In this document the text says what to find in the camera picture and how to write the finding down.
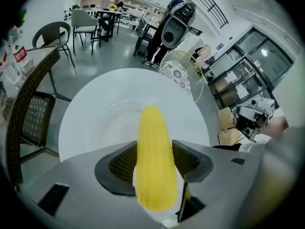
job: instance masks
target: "yellow corn cob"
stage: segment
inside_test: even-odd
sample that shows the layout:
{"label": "yellow corn cob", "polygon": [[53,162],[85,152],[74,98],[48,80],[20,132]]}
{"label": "yellow corn cob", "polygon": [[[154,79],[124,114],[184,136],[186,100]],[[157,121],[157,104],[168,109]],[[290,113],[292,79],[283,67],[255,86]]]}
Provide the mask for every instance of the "yellow corn cob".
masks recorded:
{"label": "yellow corn cob", "polygon": [[173,150],[161,110],[143,108],[137,145],[138,202],[151,211],[163,211],[177,202],[178,187]]}

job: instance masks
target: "red label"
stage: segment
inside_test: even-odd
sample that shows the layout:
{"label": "red label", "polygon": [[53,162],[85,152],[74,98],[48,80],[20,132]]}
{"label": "red label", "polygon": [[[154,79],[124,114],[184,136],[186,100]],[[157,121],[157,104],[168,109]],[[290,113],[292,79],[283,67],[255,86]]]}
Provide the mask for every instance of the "red label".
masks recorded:
{"label": "red label", "polygon": [[15,56],[17,62],[20,62],[21,60],[23,60],[25,58],[25,56],[27,56],[27,52],[25,51],[24,46],[22,46],[18,52],[14,53],[14,56]]}

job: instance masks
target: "person's hand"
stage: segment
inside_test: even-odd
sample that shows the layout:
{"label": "person's hand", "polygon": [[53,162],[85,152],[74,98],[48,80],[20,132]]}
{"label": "person's hand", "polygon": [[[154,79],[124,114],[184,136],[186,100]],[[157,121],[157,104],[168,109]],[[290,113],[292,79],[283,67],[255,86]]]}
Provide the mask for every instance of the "person's hand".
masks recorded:
{"label": "person's hand", "polygon": [[259,134],[275,137],[283,133],[287,128],[288,122],[284,116],[275,117],[270,120],[268,125]]}

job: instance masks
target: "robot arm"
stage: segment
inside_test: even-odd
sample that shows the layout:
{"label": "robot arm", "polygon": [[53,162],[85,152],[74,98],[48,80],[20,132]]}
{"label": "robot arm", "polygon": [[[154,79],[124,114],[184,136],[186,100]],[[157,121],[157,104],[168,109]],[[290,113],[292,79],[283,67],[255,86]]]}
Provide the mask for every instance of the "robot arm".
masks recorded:
{"label": "robot arm", "polygon": [[255,136],[267,126],[274,110],[275,101],[268,98],[252,100],[245,106],[238,105],[234,113],[234,126],[253,141]]}

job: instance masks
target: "bottle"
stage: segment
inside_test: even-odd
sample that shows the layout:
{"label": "bottle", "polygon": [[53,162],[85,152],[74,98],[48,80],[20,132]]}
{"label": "bottle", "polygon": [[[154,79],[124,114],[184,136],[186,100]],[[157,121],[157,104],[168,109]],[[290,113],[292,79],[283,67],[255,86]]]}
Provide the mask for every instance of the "bottle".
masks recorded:
{"label": "bottle", "polygon": [[0,41],[0,72],[2,71],[13,85],[18,88],[21,86],[22,73],[4,41]]}
{"label": "bottle", "polygon": [[17,61],[18,66],[24,74],[27,74],[31,68],[32,63],[28,57],[27,51],[24,48],[19,29],[14,25],[9,31],[9,47]]}

